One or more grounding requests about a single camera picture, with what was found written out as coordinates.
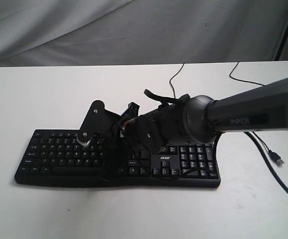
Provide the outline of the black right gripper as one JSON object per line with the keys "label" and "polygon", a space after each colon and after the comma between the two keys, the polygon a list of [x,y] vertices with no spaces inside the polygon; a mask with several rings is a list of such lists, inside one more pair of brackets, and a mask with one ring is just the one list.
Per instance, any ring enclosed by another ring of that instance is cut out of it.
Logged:
{"label": "black right gripper", "polygon": [[120,143],[130,150],[147,150],[160,152],[169,142],[162,135],[159,123],[160,111],[164,105],[145,114],[139,114],[140,106],[134,102],[121,115]]}

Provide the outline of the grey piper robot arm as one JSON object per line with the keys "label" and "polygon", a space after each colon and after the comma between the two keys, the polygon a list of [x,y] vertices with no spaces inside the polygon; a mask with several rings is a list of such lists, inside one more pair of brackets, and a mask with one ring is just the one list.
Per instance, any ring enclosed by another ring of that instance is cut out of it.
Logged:
{"label": "grey piper robot arm", "polygon": [[123,124],[134,149],[158,153],[166,145],[210,144],[226,132],[288,131],[288,78],[221,100],[144,93],[160,105]]}

